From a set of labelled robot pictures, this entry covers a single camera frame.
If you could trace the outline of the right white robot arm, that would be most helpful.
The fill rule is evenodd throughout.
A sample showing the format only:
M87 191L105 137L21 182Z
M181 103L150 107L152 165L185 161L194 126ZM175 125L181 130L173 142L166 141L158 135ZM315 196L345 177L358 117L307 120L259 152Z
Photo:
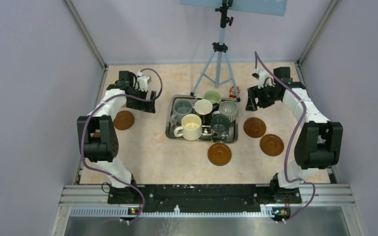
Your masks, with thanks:
M294 133L299 133L298 140L294 142L291 135L286 148L287 152L294 151L294 160L290 163L285 160L283 170L270 182L270 199L281 203L309 176L338 164L344 129L318 110L305 85L293 81L289 67L278 67L273 72L255 68L252 76L258 84L248 88L247 111L281 101L297 120Z

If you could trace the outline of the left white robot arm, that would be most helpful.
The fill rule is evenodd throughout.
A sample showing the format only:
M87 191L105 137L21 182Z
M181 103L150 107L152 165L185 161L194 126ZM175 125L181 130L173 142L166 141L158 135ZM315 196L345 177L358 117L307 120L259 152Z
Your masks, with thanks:
M120 71L117 81L110 84L98 105L86 116L77 119L79 151L84 166L107 175L111 186L120 189L119 196L126 203L138 197L132 186L133 176L119 158L120 143L114 121L122 107L155 113L155 101L160 92L149 91L150 76L143 70L133 73Z

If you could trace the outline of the steel tray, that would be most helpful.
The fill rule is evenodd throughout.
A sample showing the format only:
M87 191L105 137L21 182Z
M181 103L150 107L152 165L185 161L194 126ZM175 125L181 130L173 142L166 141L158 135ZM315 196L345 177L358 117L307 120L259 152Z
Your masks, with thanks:
M184 140L183 137L176 137L174 135L174 130L176 127L181 126L179 122L176 121L176 118L172 118L174 114L174 107L177 104L178 101L180 100L188 100L191 102L191 104L194 106L196 101L195 97L192 97L190 95L175 95L172 97L170 106L169 106L169 119L166 123L166 136L170 139L176 139L176 140ZM231 122L229 133L226 137L220 138L220 139L214 139L212 137L212 131L210 128L210 125L203 124L202 125L202 135L201 137L197 140L198 142L214 142L214 143L225 143L225 144L231 144L237 141L238 139L238 121L239 118L236 118L233 122Z

